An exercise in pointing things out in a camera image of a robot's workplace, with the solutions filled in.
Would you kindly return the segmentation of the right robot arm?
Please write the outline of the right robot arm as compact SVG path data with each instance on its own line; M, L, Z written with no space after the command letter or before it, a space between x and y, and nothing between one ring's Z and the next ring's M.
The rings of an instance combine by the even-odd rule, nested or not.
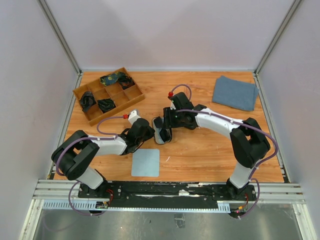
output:
M163 122L160 127L162 131L168 132L167 138L171 136L171 129L194 130L200 127L230 139L237 163L226 182L226 193L232 200L240 199L249 184L254 167L271 149L268 135L261 130L255 119L234 119L201 104L194 106L184 92L170 92L168 99L171 106L163 109Z

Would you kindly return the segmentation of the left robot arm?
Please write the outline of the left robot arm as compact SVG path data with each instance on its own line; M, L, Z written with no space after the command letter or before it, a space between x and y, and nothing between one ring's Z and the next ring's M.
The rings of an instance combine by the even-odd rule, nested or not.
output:
M102 174L90 167L92 160L104 155L133 154L154 135L149 122L140 117L130 128L112 137L92 136L77 130L52 153L51 160L56 165L56 173L80 182L80 188L88 190L87 196L105 198L112 187Z

